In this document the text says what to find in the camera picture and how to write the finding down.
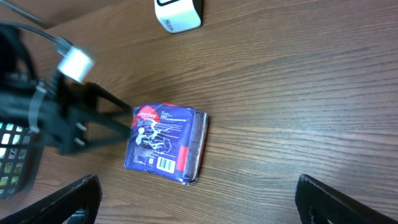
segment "barcode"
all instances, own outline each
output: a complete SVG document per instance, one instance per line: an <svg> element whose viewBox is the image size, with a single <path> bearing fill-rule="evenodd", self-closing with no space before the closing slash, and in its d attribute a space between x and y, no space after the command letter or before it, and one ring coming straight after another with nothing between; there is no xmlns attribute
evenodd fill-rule
<svg viewBox="0 0 398 224"><path fill-rule="evenodd" d="M170 159L165 159L163 157L158 157L156 168L173 174L175 168L175 161Z"/></svg>

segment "purple package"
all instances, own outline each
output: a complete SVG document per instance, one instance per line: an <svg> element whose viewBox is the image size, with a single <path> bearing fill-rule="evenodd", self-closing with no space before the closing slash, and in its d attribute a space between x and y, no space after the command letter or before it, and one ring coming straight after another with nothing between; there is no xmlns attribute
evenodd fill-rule
<svg viewBox="0 0 398 224"><path fill-rule="evenodd" d="M134 109L126 169L150 172L188 185L198 178L207 113L168 103Z"/></svg>

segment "sanitary pad package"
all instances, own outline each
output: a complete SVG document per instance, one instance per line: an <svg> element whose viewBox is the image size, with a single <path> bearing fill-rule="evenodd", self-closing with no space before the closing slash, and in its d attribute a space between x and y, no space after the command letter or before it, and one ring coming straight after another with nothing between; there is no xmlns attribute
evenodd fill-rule
<svg viewBox="0 0 398 224"><path fill-rule="evenodd" d="M148 103L134 109L126 169L150 172L181 184L198 178L207 113L186 106Z"/></svg>

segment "black plastic crate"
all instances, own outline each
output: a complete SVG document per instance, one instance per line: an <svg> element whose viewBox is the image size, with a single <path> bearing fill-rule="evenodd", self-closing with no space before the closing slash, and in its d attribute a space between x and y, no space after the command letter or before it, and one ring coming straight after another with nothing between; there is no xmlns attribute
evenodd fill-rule
<svg viewBox="0 0 398 224"><path fill-rule="evenodd" d="M0 137L2 144L27 146L0 148L0 199L5 199L32 188L44 147L29 147L38 135L14 124L0 122Z"/></svg>

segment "red logo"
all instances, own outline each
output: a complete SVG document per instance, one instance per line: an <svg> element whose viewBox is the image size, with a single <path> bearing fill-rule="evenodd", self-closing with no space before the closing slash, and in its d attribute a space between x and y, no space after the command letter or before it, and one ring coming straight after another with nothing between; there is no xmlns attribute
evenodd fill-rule
<svg viewBox="0 0 398 224"><path fill-rule="evenodd" d="M138 119L153 119L156 122L160 122L159 114L157 114L156 110L151 108L150 106L145 106L139 110L137 116L132 121L132 125L137 126Z"/></svg>

